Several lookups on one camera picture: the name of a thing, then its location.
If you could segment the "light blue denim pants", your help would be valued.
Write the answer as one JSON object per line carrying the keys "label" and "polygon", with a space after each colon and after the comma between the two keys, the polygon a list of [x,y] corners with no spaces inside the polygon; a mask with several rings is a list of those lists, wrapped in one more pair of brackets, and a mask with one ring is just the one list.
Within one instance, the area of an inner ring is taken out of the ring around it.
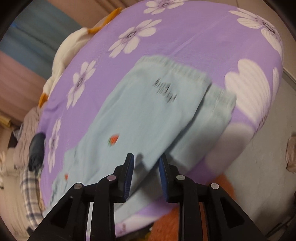
{"label": "light blue denim pants", "polygon": [[191,169],[226,129],[234,94],[167,57],[141,57],[107,97],[79,143],[66,151],[47,211],[75,183],[98,182],[133,154],[132,191],[167,149]]}

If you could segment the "plaid pillow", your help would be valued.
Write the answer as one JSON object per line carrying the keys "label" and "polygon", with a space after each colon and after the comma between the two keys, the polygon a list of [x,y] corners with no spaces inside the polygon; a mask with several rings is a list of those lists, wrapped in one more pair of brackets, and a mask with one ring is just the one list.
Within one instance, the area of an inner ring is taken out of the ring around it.
{"label": "plaid pillow", "polygon": [[23,169],[20,177],[20,189],[24,200],[26,218],[29,227],[35,230],[43,220],[43,211],[45,210],[39,180],[35,172],[31,172],[28,167]]}

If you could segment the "dark folded jeans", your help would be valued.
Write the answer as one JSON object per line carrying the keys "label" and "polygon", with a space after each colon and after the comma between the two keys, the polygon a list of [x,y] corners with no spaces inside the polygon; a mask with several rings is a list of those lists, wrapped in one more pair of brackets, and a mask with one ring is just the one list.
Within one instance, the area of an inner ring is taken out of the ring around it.
{"label": "dark folded jeans", "polygon": [[43,166],[45,154],[45,134],[37,133],[32,138],[29,146],[28,168],[31,172],[38,172]]}

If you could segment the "pink crumpled blanket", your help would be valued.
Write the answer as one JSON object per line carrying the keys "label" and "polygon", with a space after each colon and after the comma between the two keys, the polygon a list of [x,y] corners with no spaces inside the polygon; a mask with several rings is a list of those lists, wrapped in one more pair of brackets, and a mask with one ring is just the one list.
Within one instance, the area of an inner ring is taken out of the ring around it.
{"label": "pink crumpled blanket", "polygon": [[22,132],[13,155],[14,165],[18,169],[22,169],[28,165],[29,146],[37,131],[41,114],[42,109],[36,106],[26,114],[23,120]]}

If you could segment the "pink curtain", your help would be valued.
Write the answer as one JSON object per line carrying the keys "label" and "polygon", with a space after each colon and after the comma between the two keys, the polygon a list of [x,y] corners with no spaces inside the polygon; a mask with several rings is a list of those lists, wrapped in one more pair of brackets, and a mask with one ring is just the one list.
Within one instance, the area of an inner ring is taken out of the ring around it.
{"label": "pink curtain", "polygon": [[1,113],[22,122],[38,105],[45,79],[1,52]]}

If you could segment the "white goose plush toy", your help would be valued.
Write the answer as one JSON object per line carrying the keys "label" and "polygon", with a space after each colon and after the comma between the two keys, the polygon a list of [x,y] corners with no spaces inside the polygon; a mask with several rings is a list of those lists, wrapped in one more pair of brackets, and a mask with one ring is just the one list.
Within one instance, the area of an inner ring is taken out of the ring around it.
{"label": "white goose plush toy", "polygon": [[83,27],[73,33],[71,33],[58,48],[52,65],[52,74],[46,81],[43,92],[40,96],[38,107],[41,108],[43,104],[48,100],[51,92],[57,84],[60,76],[70,64],[72,59],[80,51],[86,43],[99,32],[105,25],[110,23],[117,15],[122,11],[122,8],[116,8],[108,16],[100,20],[93,28]]}

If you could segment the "purple floral bedsheet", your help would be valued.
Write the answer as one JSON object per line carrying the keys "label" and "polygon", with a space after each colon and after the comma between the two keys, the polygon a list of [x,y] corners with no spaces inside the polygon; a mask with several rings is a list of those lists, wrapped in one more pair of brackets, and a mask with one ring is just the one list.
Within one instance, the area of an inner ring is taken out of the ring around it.
{"label": "purple floral bedsheet", "polygon": [[[67,150],[84,137],[107,97],[144,56],[164,56],[205,73],[236,97],[230,121],[215,144],[179,172],[206,184],[242,153],[264,124],[282,75],[282,40],[264,18],[208,1],[141,1],[96,33],[60,76],[44,105],[39,132],[46,135],[40,190],[45,205],[63,168]],[[124,204],[115,206],[115,231],[122,236],[171,210],[163,199],[158,161]]]}

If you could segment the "teal curtain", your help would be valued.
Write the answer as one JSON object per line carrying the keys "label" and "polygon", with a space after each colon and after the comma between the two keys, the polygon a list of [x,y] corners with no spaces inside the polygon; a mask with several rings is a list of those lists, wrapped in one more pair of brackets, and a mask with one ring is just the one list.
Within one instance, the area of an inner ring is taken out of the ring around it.
{"label": "teal curtain", "polygon": [[48,1],[32,1],[3,36],[1,51],[48,79],[59,46],[80,28],[73,18]]}

